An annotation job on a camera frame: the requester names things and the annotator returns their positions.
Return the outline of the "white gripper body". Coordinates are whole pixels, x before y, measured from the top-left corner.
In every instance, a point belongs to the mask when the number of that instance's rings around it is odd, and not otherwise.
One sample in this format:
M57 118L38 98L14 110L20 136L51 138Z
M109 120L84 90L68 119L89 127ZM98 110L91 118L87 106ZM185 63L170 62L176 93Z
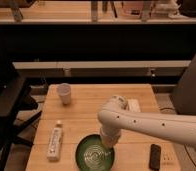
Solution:
M121 137L121 131L107 133L103 128L100 129L100 137L106 148L113 148Z

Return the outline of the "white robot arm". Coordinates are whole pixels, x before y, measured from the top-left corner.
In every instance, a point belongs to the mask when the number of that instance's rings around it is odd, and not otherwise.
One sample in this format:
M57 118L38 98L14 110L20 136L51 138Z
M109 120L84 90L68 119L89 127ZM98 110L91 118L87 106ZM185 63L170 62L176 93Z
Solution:
M196 116L132 112L119 95L108 99L97 114L103 144L112 148L121 130L135 131L196 149Z

